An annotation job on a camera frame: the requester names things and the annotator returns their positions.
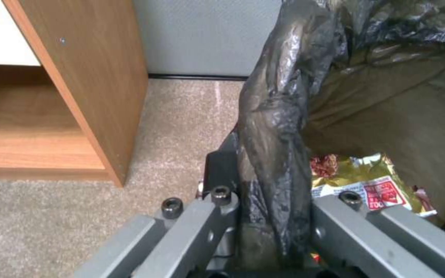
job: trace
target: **cabinet side panel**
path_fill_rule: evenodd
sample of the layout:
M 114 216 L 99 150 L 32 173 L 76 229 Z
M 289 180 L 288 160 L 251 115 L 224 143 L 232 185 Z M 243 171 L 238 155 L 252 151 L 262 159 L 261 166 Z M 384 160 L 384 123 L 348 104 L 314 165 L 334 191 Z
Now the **cabinet side panel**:
M 4 0 L 116 185 L 147 88 L 131 1 Z

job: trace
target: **gray metal frame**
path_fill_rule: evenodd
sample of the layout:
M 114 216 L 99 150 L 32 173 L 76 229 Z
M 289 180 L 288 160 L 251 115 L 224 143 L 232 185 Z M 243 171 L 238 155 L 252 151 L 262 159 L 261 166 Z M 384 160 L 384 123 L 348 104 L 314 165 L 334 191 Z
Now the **gray metal frame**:
M 135 217 L 75 277 L 185 278 L 224 269 L 234 255 L 239 200 L 227 190 L 213 193 L 177 219 Z M 312 246 L 339 273 L 355 266 L 369 277 L 445 277 L 445 232 L 401 206 L 368 213 L 327 196 L 314 200 L 312 217 Z
M 367 220 L 445 277 L 445 232 L 401 206 L 367 215 Z

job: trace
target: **beige carpet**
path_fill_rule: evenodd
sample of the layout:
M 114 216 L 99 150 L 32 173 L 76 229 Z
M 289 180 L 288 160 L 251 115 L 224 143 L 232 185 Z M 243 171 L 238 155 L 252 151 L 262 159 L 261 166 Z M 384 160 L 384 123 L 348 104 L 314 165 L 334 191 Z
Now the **beige carpet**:
M 150 80 L 129 181 L 0 180 L 0 278 L 68 277 L 123 223 L 193 199 L 236 123 L 242 82 Z

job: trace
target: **black plastic bag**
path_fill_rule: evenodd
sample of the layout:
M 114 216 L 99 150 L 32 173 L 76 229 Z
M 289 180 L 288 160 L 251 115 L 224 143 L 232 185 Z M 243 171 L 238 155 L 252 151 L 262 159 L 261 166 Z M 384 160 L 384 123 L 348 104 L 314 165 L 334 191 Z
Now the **black plastic bag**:
M 385 152 L 445 218 L 445 0 L 284 1 L 237 132 L 245 268 L 308 257 L 310 153 Z

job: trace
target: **red label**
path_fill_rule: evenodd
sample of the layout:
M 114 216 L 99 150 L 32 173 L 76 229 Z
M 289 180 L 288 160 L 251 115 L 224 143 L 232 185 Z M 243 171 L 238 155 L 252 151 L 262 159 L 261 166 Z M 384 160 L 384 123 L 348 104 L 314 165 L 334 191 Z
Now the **red label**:
M 406 204 L 406 201 L 391 181 L 384 181 L 378 185 L 365 185 L 364 188 L 367 192 L 367 203 L 369 203 L 370 210 Z

